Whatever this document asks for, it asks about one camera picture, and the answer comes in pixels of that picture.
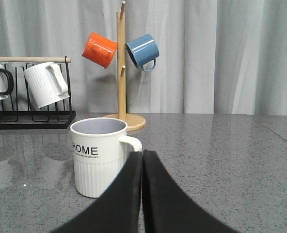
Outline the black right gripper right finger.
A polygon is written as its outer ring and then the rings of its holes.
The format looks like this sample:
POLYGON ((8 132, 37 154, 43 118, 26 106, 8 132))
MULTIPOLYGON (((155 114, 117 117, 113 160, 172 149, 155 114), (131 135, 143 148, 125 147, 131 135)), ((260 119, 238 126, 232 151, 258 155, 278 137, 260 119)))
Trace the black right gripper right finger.
POLYGON ((143 152, 143 215, 147 233, 233 233, 186 195, 155 151, 143 152))

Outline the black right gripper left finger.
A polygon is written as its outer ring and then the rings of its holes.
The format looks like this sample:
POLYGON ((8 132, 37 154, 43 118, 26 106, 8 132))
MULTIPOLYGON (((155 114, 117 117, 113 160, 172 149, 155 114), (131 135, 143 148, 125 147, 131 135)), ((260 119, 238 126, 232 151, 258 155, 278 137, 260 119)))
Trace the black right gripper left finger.
POLYGON ((143 153, 130 152, 123 168, 87 209, 54 233, 136 233, 141 203, 143 153))

